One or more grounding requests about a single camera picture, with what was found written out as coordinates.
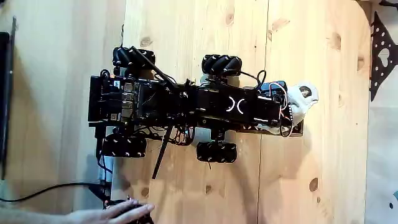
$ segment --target wood grain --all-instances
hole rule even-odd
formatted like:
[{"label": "wood grain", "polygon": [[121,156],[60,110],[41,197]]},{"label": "wood grain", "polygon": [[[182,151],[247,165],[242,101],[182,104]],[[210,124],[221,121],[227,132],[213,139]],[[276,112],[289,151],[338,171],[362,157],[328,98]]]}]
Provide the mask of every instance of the wood grain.
[{"label": "wood grain", "polygon": [[369,10],[346,0],[127,0],[125,46],[154,50],[178,82],[199,81],[205,54],[231,54],[249,73],[266,61],[268,81],[312,82],[320,102],[303,138],[232,134],[238,160],[211,170],[194,148],[170,146],[150,180],[160,146],[151,142],[145,159],[118,160],[113,197],[155,203],[157,223],[363,223]]},{"label": "wood grain", "polygon": [[[157,66],[178,82],[189,78],[199,84],[206,54],[238,55],[245,72],[257,73],[265,64],[267,5],[266,0],[129,0],[124,45],[154,50]],[[256,84],[244,76],[239,82]],[[228,137],[238,145],[235,164],[212,164],[209,170],[197,161],[194,147],[169,146],[156,180],[150,176],[160,142],[152,142],[147,151],[154,151],[144,160],[118,160],[113,197],[130,194],[155,203],[157,223],[255,223],[261,136]]]},{"label": "wood grain", "polygon": [[258,223],[364,223],[370,27],[355,1],[270,1],[269,80],[312,82],[301,139],[262,137]]},{"label": "wood grain", "polygon": [[[17,16],[14,91],[6,181],[19,198],[51,185],[98,178],[94,130],[86,122],[90,76],[110,68],[125,1],[8,1]],[[88,190],[54,190],[15,206],[46,213],[101,208]]]}]

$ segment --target white logo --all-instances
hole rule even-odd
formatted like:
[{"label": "white logo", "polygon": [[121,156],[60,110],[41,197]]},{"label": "white logo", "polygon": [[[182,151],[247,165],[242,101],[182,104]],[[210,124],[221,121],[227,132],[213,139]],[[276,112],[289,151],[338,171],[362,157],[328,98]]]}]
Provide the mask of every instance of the white logo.
[{"label": "white logo", "polygon": [[[235,107],[235,104],[236,104],[234,98],[232,98],[232,97],[230,97],[230,96],[229,96],[229,98],[230,98],[230,100],[232,101],[232,106],[229,107],[229,108],[226,110],[227,112],[231,112],[232,109]],[[236,108],[238,109],[239,113],[241,113],[241,114],[243,114],[243,112],[241,111],[240,104],[241,104],[243,101],[244,101],[244,99],[239,100],[239,101],[238,101],[238,104],[236,105]]]}]

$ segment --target human hand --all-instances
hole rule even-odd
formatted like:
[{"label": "human hand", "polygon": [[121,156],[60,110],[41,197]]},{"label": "human hand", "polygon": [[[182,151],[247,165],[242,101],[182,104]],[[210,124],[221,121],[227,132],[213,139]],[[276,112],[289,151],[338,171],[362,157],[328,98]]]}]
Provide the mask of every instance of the human hand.
[{"label": "human hand", "polygon": [[81,210],[66,216],[65,224],[128,224],[133,220],[153,211],[154,205],[147,204],[139,208],[129,210],[137,205],[137,200],[127,200],[106,210]]}]

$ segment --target wood knot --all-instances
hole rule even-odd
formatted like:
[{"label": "wood knot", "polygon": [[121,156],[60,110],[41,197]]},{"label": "wood knot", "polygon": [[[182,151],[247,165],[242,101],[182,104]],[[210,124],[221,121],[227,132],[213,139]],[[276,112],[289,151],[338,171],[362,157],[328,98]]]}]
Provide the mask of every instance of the wood knot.
[{"label": "wood knot", "polygon": [[314,192],[318,190],[318,178],[314,178],[310,182],[310,191]]},{"label": "wood knot", "polygon": [[144,188],[141,190],[141,195],[142,195],[143,197],[148,197],[148,196],[149,196],[149,188],[148,188],[148,187],[144,187]]},{"label": "wood knot", "polygon": [[210,192],[211,192],[211,186],[210,185],[206,185],[205,192],[206,192],[206,194],[210,194]]},{"label": "wood knot", "polygon": [[229,13],[226,15],[225,23],[227,26],[230,26],[234,23],[234,14],[233,13]]},{"label": "wood knot", "polygon": [[332,49],[341,50],[341,36],[336,32],[332,33],[329,44]]},{"label": "wood knot", "polygon": [[358,67],[357,71],[361,70],[363,66],[365,65],[365,58],[363,56],[358,56]]},{"label": "wood knot", "polygon": [[342,107],[344,105],[343,97],[341,94],[338,95],[338,106]]},{"label": "wood knot", "polygon": [[290,20],[280,18],[272,23],[272,32],[278,32],[281,28],[285,27],[287,24],[290,23]]},{"label": "wood knot", "polygon": [[153,43],[153,40],[150,37],[143,37],[140,42],[140,47],[148,47]]}]

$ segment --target black object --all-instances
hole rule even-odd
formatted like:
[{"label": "black object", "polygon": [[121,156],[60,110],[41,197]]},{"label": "black object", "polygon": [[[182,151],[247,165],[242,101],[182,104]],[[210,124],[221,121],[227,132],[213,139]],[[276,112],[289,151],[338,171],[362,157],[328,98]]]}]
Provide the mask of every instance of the black object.
[{"label": "black object", "polygon": [[[151,51],[120,47],[113,52],[115,74],[103,70],[100,76],[92,76],[90,83],[88,121],[96,128],[97,156],[141,158],[145,156],[145,139],[163,141],[154,179],[167,144],[191,144],[196,127],[211,129],[213,140],[199,143],[197,158],[203,162],[231,163],[238,153],[235,144],[224,142],[227,130],[242,131],[245,126],[258,124],[292,126],[291,119],[281,118],[281,112],[286,118],[292,117],[286,102],[286,83],[279,81],[280,87],[275,85],[271,93],[267,87],[262,89],[259,75],[256,78],[242,72],[238,57],[206,55],[202,70],[213,77],[196,86],[190,80],[177,84],[164,74],[154,65]],[[141,78],[145,70],[155,71],[156,79]],[[255,78],[258,86],[238,88],[227,84],[227,76],[241,73]],[[117,128],[105,136],[107,126]],[[166,132],[161,136],[159,130]]]},{"label": "black object", "polygon": [[392,3],[392,2],[389,2],[389,1],[386,1],[386,0],[382,0],[379,4],[381,6],[395,7],[398,10],[398,3]]},{"label": "black object", "polygon": [[[125,200],[115,200],[115,201],[108,200],[105,202],[105,204],[106,204],[106,206],[114,206],[114,205],[117,205],[117,204],[123,203],[123,202],[125,202]],[[144,206],[144,205],[140,205],[140,204],[133,205],[131,208],[128,208],[126,211],[122,211],[120,215],[122,215],[123,213],[126,213],[132,209],[139,208],[142,206]],[[150,213],[148,213],[148,214],[144,215],[143,217],[130,222],[129,224],[154,224],[154,221],[150,217]]]},{"label": "black object", "polygon": [[11,35],[6,32],[0,32],[0,164],[1,179],[6,178],[6,162],[7,162],[7,140],[8,126],[10,114],[10,101],[12,91],[12,68],[14,55],[14,40],[16,31],[16,18],[12,20]]},{"label": "black object", "polygon": [[[381,83],[390,75],[394,67],[398,65],[398,45],[395,44],[391,38],[385,25],[381,22],[379,15],[374,13],[373,25],[373,37],[372,42],[372,75],[371,75],[371,101],[374,100],[376,93],[381,86]],[[381,58],[379,57],[380,52],[383,49],[389,50],[389,56],[387,58],[387,65],[384,66]]]},{"label": "black object", "polygon": [[102,189],[104,187],[107,187],[107,186],[104,186],[102,184],[84,183],[84,182],[59,184],[59,185],[54,185],[52,187],[46,188],[44,190],[41,190],[39,192],[36,192],[36,193],[34,193],[32,195],[29,195],[29,196],[26,196],[26,197],[23,197],[23,198],[20,198],[20,199],[9,200],[9,199],[0,198],[0,202],[8,202],[8,203],[23,202],[23,201],[29,200],[31,198],[34,198],[34,197],[36,197],[36,196],[38,196],[38,195],[40,195],[40,194],[42,194],[44,192],[47,192],[49,190],[58,189],[58,188],[61,188],[61,187],[76,187],[76,186],[83,186],[83,187],[89,187],[89,188],[91,188],[91,187],[92,188],[99,187],[99,188],[102,188]]}]

